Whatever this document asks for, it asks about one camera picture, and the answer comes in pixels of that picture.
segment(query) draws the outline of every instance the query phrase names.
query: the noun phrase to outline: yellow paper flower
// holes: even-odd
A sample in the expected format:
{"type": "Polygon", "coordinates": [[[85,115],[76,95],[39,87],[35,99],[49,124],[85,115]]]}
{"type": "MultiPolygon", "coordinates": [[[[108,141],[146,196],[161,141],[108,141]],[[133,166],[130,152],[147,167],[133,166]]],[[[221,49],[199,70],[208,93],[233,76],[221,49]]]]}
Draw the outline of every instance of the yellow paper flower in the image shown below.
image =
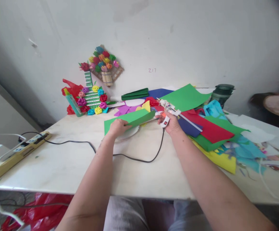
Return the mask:
{"type": "Polygon", "coordinates": [[[93,92],[98,92],[99,90],[99,87],[98,86],[92,86],[92,91],[93,92]]]}
{"type": "Polygon", "coordinates": [[[94,62],[94,58],[92,56],[90,56],[88,60],[89,60],[90,63],[94,62]]]}
{"type": "Polygon", "coordinates": [[[94,112],[98,115],[98,114],[101,114],[102,113],[102,108],[100,108],[100,107],[96,107],[95,109],[94,109],[94,112]]]}
{"type": "Polygon", "coordinates": [[[103,59],[103,62],[109,63],[109,62],[110,62],[110,59],[109,59],[109,58],[105,58],[105,59],[103,59]]]}

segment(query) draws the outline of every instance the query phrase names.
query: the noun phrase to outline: right hand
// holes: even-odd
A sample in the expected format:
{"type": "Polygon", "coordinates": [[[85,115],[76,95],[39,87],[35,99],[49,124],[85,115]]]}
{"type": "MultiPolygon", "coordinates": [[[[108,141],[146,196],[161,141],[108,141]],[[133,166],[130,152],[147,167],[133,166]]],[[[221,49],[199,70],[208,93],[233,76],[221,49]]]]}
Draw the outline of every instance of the right hand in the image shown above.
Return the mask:
{"type": "MultiPolygon", "coordinates": [[[[182,129],[180,127],[180,124],[178,123],[177,117],[172,115],[170,112],[168,112],[166,110],[165,110],[165,114],[170,118],[169,123],[165,128],[166,132],[170,135],[173,132],[181,131],[182,129]]],[[[162,115],[156,115],[155,117],[159,118],[158,124],[161,124],[165,119],[165,117],[162,115]]]]}

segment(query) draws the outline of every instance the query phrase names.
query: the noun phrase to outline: forearm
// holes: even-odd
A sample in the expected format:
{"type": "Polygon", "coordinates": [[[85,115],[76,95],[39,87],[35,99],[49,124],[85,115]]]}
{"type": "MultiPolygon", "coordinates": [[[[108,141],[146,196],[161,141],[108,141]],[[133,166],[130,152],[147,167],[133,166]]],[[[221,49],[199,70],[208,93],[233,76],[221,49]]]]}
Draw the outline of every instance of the forearm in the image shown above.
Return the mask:
{"type": "Polygon", "coordinates": [[[73,228],[78,225],[74,219],[84,218],[93,228],[95,225],[92,223],[100,224],[105,218],[112,186],[114,142],[114,136],[106,135],[103,138],[64,215],[63,220],[70,222],[71,218],[73,228]]]}
{"type": "Polygon", "coordinates": [[[171,137],[191,190],[213,230],[275,229],[183,131],[177,131],[171,137]]]}

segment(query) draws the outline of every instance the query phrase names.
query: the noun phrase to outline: hand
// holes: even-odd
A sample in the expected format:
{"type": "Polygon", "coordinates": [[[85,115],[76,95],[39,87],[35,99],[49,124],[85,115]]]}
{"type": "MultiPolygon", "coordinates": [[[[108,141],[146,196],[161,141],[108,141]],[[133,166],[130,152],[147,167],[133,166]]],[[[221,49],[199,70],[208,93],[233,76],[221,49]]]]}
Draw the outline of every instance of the hand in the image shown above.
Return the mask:
{"type": "MultiPolygon", "coordinates": [[[[177,117],[172,115],[172,114],[170,114],[170,112],[168,112],[166,110],[165,110],[165,114],[170,118],[169,123],[168,123],[168,125],[165,128],[167,133],[170,135],[173,132],[181,131],[182,129],[181,129],[179,123],[178,123],[177,117]]],[[[159,118],[158,119],[158,124],[161,124],[164,121],[164,119],[165,119],[165,117],[162,116],[162,115],[156,115],[155,117],[159,118]]]]}
{"type": "Polygon", "coordinates": [[[112,122],[110,130],[107,134],[114,136],[117,138],[118,136],[121,136],[126,130],[132,127],[132,125],[127,125],[129,122],[122,120],[122,119],[116,119],[114,122],[112,122]]]}

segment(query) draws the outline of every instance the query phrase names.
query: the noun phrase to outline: wall hanging craft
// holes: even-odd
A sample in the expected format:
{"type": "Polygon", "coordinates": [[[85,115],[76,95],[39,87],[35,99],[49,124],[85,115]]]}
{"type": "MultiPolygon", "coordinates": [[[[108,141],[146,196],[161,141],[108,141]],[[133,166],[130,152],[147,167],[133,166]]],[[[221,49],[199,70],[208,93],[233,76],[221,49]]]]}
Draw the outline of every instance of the wall hanging craft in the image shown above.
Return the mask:
{"type": "Polygon", "coordinates": [[[88,61],[90,62],[91,72],[108,87],[112,86],[124,71],[116,56],[106,51],[104,45],[96,47],[93,56],[88,61]]]}
{"type": "Polygon", "coordinates": [[[108,107],[106,104],[107,95],[102,89],[96,85],[96,81],[92,84],[90,66],[88,63],[79,63],[80,69],[84,71],[86,87],[78,94],[77,104],[80,107],[87,108],[87,115],[107,113],[108,107]]]}

